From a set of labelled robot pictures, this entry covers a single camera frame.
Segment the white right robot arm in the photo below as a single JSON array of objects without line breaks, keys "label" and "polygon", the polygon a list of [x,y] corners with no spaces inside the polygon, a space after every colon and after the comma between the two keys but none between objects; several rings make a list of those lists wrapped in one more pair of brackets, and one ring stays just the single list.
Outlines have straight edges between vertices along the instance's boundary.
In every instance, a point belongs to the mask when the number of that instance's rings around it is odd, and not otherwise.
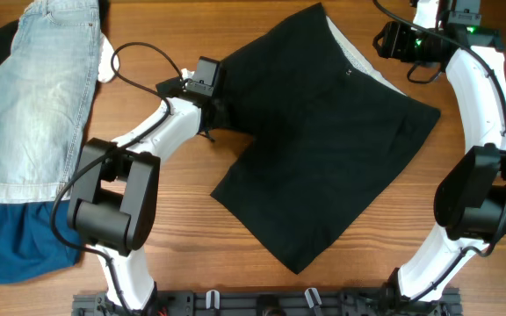
[{"label": "white right robot arm", "polygon": [[490,256],[506,235],[504,45],[499,31],[450,18],[428,28],[389,22],[372,44],[382,58],[439,64],[459,105],[466,154],[437,187],[436,224],[376,304],[392,315],[430,313],[457,272],[474,256]]}]

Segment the black shorts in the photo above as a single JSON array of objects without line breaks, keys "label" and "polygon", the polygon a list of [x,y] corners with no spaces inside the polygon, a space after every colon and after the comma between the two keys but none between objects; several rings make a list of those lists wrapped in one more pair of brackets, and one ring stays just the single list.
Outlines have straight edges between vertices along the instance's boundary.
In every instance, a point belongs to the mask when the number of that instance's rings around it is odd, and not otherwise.
[{"label": "black shorts", "polygon": [[406,168],[440,117],[348,57],[321,4],[221,65],[213,127],[253,142],[213,197],[294,273]]}]

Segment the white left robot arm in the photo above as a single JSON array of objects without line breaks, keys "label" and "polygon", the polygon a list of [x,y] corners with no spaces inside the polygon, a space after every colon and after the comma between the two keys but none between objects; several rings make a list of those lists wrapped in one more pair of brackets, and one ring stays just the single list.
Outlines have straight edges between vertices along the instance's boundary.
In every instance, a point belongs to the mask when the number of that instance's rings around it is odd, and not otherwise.
[{"label": "white left robot arm", "polygon": [[160,167],[207,131],[222,86],[222,76],[199,72],[160,83],[160,107],[132,132],[84,146],[67,221],[80,234],[82,250],[98,256],[108,288],[76,295],[73,314],[162,314],[143,248],[155,222]]}]

